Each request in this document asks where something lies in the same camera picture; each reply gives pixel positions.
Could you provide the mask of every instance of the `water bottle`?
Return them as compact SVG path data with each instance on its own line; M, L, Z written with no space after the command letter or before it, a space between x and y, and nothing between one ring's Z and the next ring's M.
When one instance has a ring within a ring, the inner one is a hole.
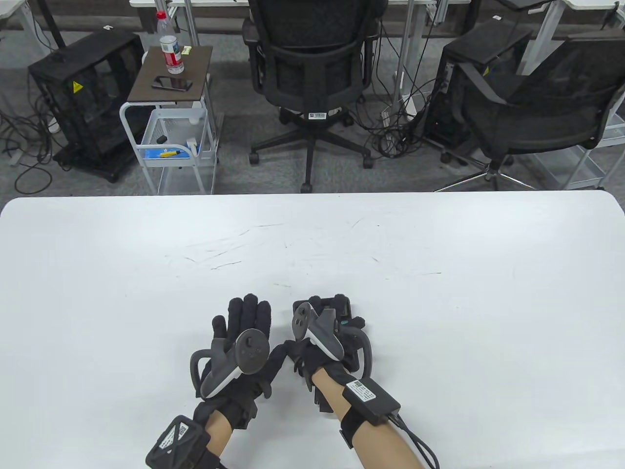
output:
M156 32L161 38L161 50L165 56L167 70L174 75L182 73L184 71L183 57L180 53L180 45L176 39L174 28L164 11L156 13L156 17L158 18Z

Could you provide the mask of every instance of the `gray carpet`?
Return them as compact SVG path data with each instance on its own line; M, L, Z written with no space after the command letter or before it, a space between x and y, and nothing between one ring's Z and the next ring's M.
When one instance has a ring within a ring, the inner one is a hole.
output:
M37 58L32 44L26 41L21 31L0 33L0 83L18 114L31 114L26 100L25 67ZM69 42L84 33L65 33ZM280 133L289 128L278 122L278 112L251 86L248 65L248 52L238 36L202 35L202 44L215 48L211 64L211 98L216 111L225 113L221 146L219 149L220 165L217 169L216 193L295 193L304 177L306 150L301 145L287 146L281 149L261 152L261 164L250 167L248 152L251 142ZM421 81L431 79L443 46L447 39L435 39L429 42L426 57L422 65ZM399 41L393 39L396 48ZM382 58L379 76L390 89L391 75L396 67L397 58L388 43L382 45ZM383 94L383 87L374 81L375 89ZM367 92L367 110L371 116L377 116L384 107L372 93ZM344 128L337 125L334 132L353 141L365 143L368 134L358 126ZM600 149L593 153L593 158L600 164L610 164L619 155L619 148ZM8 158L0 160L0 208L10 199L20 196L14 189L14 180L24 168L12 168ZM138 166L133 166L117 184L109 184L103 179L77 170L62 171L55 163L46 169L54 178L52 185L39 196L100 196L148 194L148 187ZM313 168L312 184L318 193L330 192L397 192L397 191L432 191L465 174L471 168L461 168L457 164L450 166L439 162L438 151L423 146L413 155L400 159L380 159L374 169L362 168L361 159L349 151L320 143L317 146ZM508 173L530 184L541 184L540 175L530 166L515 164ZM620 168L614 175L607 189L625 206L625 168ZM44 185L47 178L38 171L31 171L20 181L20 188L32 191ZM475 183L467 190L490 190L486 183ZM501 189L513 187L501 183Z

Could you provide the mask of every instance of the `computer case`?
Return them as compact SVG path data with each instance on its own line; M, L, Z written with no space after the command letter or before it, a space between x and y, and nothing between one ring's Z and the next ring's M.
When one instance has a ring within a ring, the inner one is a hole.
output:
M455 64L469 62L484 76L515 73L532 31L505 19L492 18L443 48L436 85L429 105L424 137L454 151L471 139L471 131L452 115L452 93L460 70Z
M136 157L119 120L119 108L141 68L139 36L103 29L52 52L28 70L67 139L59 163L116 182ZM128 114L140 136L151 108Z

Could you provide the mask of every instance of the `caster wheel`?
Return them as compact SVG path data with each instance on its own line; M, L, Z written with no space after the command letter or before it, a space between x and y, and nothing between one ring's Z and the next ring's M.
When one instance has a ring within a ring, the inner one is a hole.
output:
M278 116L278 120L282 125L287 125L291 122L291 116L287 113L287 111L283 111L280 109L280 115Z

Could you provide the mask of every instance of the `black mesh chair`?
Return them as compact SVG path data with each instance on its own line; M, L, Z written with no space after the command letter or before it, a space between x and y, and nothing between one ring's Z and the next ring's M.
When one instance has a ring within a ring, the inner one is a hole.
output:
M470 64L459 68L454 117L467 122L490 162L462 157L480 172L437 192L480 178L495 190L498 178L534 189L502 173L502 165L512 154L597 146L610 109L625 92L625 33L571 36L529 76L484 77Z
M243 40L249 47L254 90L280 107L282 124L298 127L252 145L250 164L258 164L259 150L306 140L302 193L313 190L317 140L360 153L362 165L372 168L370 150L328 129L338 122L353 125L346 106L363 99L371 82L378 36L373 0L250 0L249 6L254 22L245 20Z

